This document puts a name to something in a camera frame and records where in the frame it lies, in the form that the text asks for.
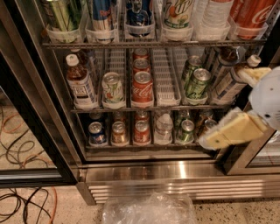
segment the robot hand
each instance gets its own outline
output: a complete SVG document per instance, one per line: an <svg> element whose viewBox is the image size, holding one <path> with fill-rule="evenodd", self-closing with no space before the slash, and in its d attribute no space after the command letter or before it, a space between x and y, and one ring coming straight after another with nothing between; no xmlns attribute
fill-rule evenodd
<svg viewBox="0 0 280 224"><path fill-rule="evenodd" d="M268 125L280 130L280 66L271 70L253 87L248 113L234 108L217 126L199 138L199 144L210 150L242 144L261 137Z"/></svg>

